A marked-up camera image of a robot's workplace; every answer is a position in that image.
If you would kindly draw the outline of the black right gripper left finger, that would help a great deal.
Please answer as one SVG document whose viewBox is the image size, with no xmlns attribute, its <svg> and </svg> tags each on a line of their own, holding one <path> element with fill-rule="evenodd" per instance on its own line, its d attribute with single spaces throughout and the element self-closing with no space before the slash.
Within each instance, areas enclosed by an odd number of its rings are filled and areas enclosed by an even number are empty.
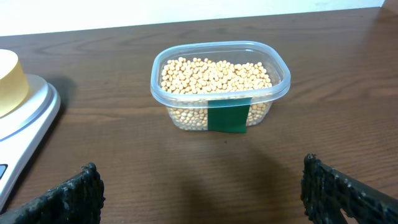
<svg viewBox="0 0 398 224">
<path fill-rule="evenodd" d="M 1 224 L 99 224 L 104 182 L 94 163 L 62 184 L 1 215 Z"/>
</svg>

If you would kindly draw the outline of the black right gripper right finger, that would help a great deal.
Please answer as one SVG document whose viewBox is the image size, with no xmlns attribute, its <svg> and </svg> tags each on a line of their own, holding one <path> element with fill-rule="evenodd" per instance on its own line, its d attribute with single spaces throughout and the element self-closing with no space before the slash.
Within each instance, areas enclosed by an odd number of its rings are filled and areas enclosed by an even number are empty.
<svg viewBox="0 0 398 224">
<path fill-rule="evenodd" d="M 397 199 L 324 164 L 314 154 L 304 157 L 300 199 L 305 215 L 317 224 L 397 223 Z"/>
</svg>

